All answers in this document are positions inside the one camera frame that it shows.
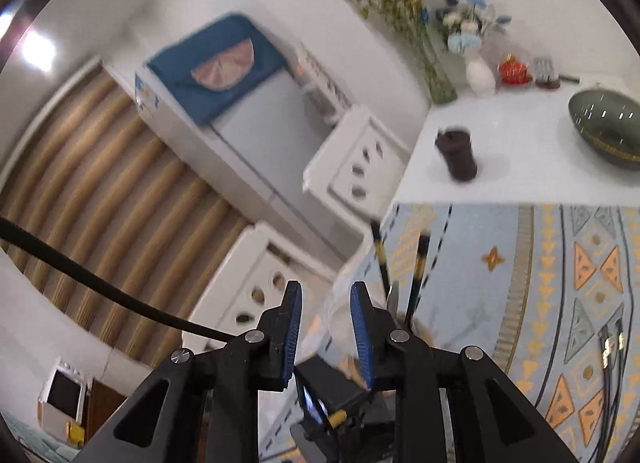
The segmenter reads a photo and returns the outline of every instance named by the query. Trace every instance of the dark ceramic bowl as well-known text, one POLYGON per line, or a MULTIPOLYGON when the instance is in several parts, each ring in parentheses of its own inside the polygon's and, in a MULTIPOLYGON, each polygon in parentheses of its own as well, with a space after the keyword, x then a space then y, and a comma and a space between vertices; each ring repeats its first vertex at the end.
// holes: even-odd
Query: dark ceramic bowl
POLYGON ((569 100, 580 136, 610 163, 640 170, 640 104, 608 89, 590 89, 569 100))

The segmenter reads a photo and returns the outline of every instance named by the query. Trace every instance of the white flower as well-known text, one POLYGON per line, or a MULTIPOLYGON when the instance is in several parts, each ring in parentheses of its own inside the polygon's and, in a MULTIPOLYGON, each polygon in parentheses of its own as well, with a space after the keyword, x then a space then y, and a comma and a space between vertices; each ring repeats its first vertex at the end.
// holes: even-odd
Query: white flower
POLYGON ((459 23, 462 20, 462 18, 460 17, 460 14, 457 12, 450 12, 449 14, 447 14, 446 16, 444 16, 444 18, 442 19, 442 23, 445 26, 448 26, 449 28, 452 27, 454 24, 459 23))
POLYGON ((460 30, 466 34, 477 34, 478 33, 478 22, 477 21, 464 21, 460 24, 460 30))

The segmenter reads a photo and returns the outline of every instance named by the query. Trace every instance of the ceiling light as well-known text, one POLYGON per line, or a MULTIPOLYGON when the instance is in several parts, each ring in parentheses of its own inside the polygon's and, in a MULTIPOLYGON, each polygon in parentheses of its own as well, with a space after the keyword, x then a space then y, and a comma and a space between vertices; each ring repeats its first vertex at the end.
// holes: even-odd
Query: ceiling light
POLYGON ((53 58, 56 56, 56 47, 46 37, 29 31, 24 39, 22 55, 27 62, 47 72, 50 71, 53 58))
POLYGON ((11 20, 14 18, 12 14, 0 14, 0 39, 9 29, 9 25, 11 24, 11 20))

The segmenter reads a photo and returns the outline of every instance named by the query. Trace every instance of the metal screw head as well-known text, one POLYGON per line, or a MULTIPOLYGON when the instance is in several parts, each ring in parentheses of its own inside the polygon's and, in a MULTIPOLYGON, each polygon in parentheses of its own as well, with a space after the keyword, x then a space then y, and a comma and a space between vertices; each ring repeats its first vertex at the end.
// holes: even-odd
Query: metal screw head
POLYGON ((478 346, 469 346, 465 349, 465 356, 469 360, 480 360, 484 353, 478 346))
POLYGON ((180 348, 171 353, 171 361, 174 364, 182 364, 191 358, 191 352, 187 348, 180 348))
POLYGON ((259 329, 252 329, 244 334, 244 340, 249 342, 249 344, 255 344, 256 342, 260 342, 264 338, 264 333, 259 329))
POLYGON ((393 342, 402 343, 409 340, 409 334, 403 329, 394 329, 389 335, 389 338, 391 338, 393 342))

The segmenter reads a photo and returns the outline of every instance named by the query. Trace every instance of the glass vase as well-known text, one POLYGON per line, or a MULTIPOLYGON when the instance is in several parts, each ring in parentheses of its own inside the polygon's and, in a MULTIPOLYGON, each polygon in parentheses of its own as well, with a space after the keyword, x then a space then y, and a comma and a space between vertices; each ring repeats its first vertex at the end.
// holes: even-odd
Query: glass vase
POLYGON ((426 31, 418 36, 416 48, 418 49, 418 60, 422 69, 422 75, 427 87, 431 101, 436 106, 448 104, 458 98, 458 93, 449 80, 442 63, 431 44, 426 31))

